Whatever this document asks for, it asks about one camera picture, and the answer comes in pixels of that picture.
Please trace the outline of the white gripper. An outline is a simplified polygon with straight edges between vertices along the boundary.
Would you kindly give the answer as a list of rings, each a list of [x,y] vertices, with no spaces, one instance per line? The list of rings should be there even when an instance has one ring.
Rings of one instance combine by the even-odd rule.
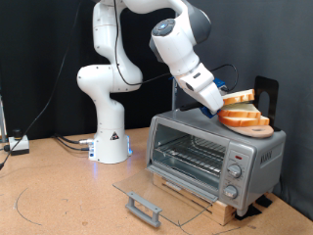
[[[203,63],[193,69],[181,67],[174,73],[174,77],[187,94],[214,114],[224,105],[219,89],[214,83],[214,76]]]

